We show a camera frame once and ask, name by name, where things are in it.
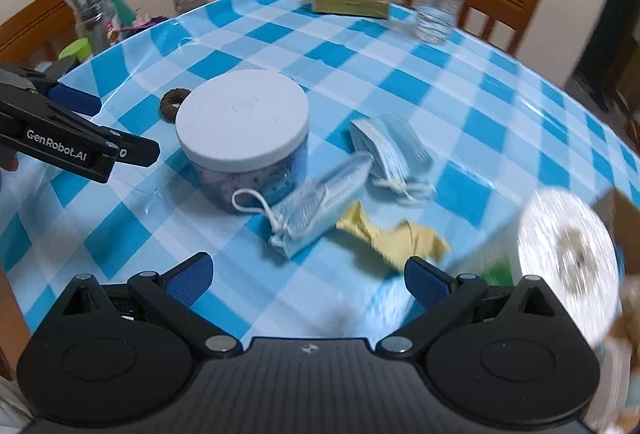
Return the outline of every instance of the mask ear loop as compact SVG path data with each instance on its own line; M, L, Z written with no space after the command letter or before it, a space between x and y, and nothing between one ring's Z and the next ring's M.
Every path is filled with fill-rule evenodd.
M406 183L404 179L372 179L375 187L391 189L396 194L404 194L407 202L421 204L433 200L436 194L436 187L431 183ZM415 197L409 191L431 191L428 197Z
M262 208L241 207L240 205L238 205L238 203L236 203L236 195L241 194L252 195L256 199L258 199L258 202L260 202ZM273 233L277 233L279 231L287 229L286 224L281 223L276 219L276 216L271 211L271 207L269 206L265 198L262 197L262 194L255 191L254 189L237 189L231 196L231 204L237 211L243 211L244 213L259 213L260 215L264 215L269 220L269 224L271 224L271 230Z

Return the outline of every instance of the donut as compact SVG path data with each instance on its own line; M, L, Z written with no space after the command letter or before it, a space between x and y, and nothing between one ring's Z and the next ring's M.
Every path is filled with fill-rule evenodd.
M182 103L187 96L191 94L191 91L187 88L172 88L172 90L167 91L162 96L160 100L160 112L164 119L175 123L175 117L178 114L178 109L180 109L180 103Z

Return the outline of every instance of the metal screw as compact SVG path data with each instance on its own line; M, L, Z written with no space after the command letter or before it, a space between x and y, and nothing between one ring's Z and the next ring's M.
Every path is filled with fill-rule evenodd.
M414 343L409 338L386 337L380 342L380 346L390 353L405 353L414 346Z
M237 343L238 341L235 338L227 337L226 335L216 335L215 337L207 338L204 345L211 351L226 353L226 351L231 351Z

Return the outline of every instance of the blue surgical mask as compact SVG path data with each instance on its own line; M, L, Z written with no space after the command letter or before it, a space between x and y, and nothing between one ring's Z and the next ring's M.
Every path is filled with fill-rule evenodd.
M269 244L286 258L291 258L335 225L338 218L359 199L369 177L373 157L356 152L317 179L300 188L271 208L259 192L236 190L231 203L238 211L261 213L271 224ZM246 208L236 203L236 195L249 194L262 208Z
M354 149L374 157L374 185L401 194L409 203L433 199L435 188L428 179L433 159L411 125L384 115L352 120L349 132Z

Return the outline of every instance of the table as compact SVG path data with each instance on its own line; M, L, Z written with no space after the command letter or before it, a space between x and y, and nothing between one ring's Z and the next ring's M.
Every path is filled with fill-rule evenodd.
M0 192L0 258L33 329L77 273L125 281L163 272L195 252L214 260L214 282L194 305L246 344L255 335L346 336L373 342L412 313L402 277L362 243L333 230L291 261L266 244L258 215L228 215L199 191L193 167L158 103L239 68L270 68L298 82L310 104L309 176L350 153L355 117L409 121L434 156L436 200L397 204L370 188L364 207L381 226L403 218L433 226L470 252L543 185L588 203L612 184L640 205L638 158L605 125L527 67L455 32L441 48L411 34L411 13L390 20L318 16L306 0L219 0L136 35L65 81L98 94L94 118L155 139L151 168L116 165L106 185L35 160Z

